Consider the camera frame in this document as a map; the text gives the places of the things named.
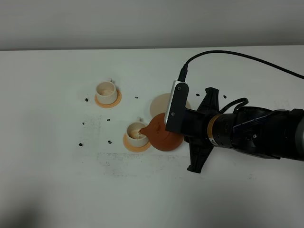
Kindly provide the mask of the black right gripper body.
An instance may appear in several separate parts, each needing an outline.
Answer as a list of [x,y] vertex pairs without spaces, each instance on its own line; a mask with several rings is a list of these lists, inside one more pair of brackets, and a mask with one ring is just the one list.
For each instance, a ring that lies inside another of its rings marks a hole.
[[184,140],[190,148],[188,171],[201,173],[202,167],[210,155],[213,144],[207,134],[208,124],[219,112],[219,90],[209,87],[197,110],[186,109],[182,125]]

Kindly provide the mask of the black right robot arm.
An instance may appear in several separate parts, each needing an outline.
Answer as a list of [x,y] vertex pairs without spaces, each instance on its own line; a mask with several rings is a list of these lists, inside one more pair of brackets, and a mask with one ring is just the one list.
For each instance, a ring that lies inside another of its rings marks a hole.
[[201,173],[215,147],[265,159],[304,160],[304,111],[248,106],[246,98],[219,109],[219,91],[209,87],[196,111],[187,109],[184,140],[190,147],[188,171]]

